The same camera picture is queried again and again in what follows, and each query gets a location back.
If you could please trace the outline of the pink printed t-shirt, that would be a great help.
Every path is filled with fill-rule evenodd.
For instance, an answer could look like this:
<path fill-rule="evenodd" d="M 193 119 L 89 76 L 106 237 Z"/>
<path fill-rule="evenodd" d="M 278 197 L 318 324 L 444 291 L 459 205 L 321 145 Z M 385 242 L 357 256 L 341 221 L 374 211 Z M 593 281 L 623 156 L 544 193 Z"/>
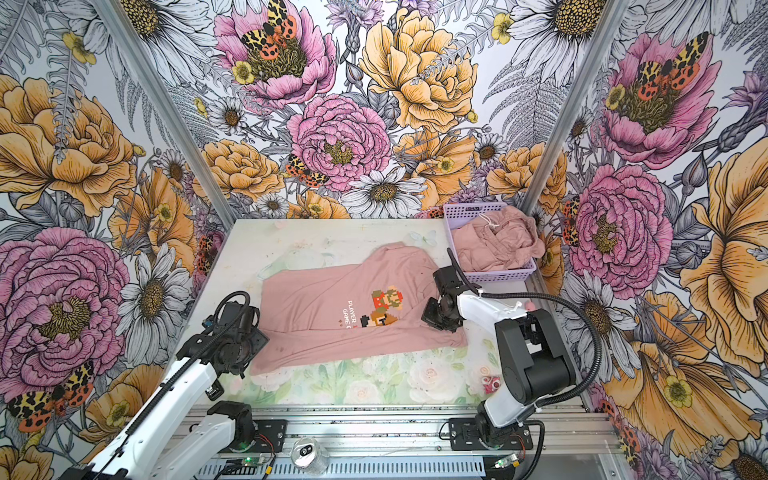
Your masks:
<path fill-rule="evenodd" d="M 462 329 L 440 331 L 422 314 L 437 297 L 436 263 L 424 250 L 384 245 L 359 264 L 284 270 L 262 284 L 267 345 L 253 375 L 370 356 L 463 347 Z"/>

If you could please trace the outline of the lavender plastic laundry basket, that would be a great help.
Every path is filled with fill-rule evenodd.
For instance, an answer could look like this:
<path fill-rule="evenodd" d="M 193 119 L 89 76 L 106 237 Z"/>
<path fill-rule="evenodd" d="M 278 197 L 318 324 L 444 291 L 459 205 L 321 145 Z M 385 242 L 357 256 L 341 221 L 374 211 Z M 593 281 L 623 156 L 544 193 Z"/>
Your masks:
<path fill-rule="evenodd" d="M 443 206 L 444 222 L 448 231 L 450 250 L 455 256 L 456 251 L 454 247 L 454 241 L 452 237 L 452 231 L 457 229 L 470 220 L 475 219 L 481 213 L 487 213 L 490 211 L 501 210 L 504 207 L 510 206 L 504 202 L 489 202 L 489 203 L 459 203 L 459 204 L 445 204 Z M 466 274 L 467 278 L 473 282 L 483 283 L 492 281 L 510 281 L 527 279 L 530 274 L 536 270 L 536 263 L 534 258 L 527 262 L 527 264 L 516 270 L 508 271 L 496 271 L 496 272 L 465 272 L 464 269 L 458 264 Z"/>

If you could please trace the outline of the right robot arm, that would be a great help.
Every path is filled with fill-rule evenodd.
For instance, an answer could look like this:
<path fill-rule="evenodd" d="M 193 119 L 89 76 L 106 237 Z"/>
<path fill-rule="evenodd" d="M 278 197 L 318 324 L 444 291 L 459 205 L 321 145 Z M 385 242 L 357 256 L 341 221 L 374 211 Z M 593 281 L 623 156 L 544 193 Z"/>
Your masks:
<path fill-rule="evenodd" d="M 553 316 L 528 310 L 524 301 L 543 294 L 489 292 L 467 282 L 454 267 L 433 273 L 438 294 L 428 300 L 422 320 L 432 328 L 455 333 L 474 323 L 496 340 L 502 386 L 478 407 L 477 436 L 490 448 L 525 433 L 535 412 L 581 394 L 570 358 Z"/>

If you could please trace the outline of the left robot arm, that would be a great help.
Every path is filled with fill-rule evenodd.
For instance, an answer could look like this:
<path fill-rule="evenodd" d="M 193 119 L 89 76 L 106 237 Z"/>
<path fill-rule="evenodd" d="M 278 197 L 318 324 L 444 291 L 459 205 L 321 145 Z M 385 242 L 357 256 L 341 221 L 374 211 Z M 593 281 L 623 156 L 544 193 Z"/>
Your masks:
<path fill-rule="evenodd" d="M 267 344 L 245 291 L 220 301 L 179 349 L 158 388 L 92 460 L 65 479 L 191 479 L 220 451 L 257 438 L 250 406 L 222 400 L 222 375 L 243 375 Z"/>

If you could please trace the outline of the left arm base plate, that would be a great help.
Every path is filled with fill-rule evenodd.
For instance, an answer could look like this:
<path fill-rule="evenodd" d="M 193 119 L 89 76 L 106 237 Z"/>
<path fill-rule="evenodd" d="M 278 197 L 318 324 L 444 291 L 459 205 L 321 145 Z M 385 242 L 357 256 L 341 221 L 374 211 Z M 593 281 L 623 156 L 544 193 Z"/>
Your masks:
<path fill-rule="evenodd" d="M 238 452 L 277 454 L 283 451 L 288 426 L 286 420 L 257 419 L 253 424 L 253 434 L 247 436 L 246 440 L 238 445 Z"/>

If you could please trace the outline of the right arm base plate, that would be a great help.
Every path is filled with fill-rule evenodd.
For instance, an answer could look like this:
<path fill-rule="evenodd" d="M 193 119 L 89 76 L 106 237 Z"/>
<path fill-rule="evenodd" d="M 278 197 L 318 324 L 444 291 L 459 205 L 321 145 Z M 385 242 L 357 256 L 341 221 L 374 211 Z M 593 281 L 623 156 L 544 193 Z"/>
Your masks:
<path fill-rule="evenodd" d="M 532 435 L 527 426 L 512 423 L 497 428 L 490 421 L 475 418 L 454 417 L 447 421 L 447 429 L 441 429 L 439 436 L 450 443 L 452 451 L 480 450 L 531 450 Z"/>

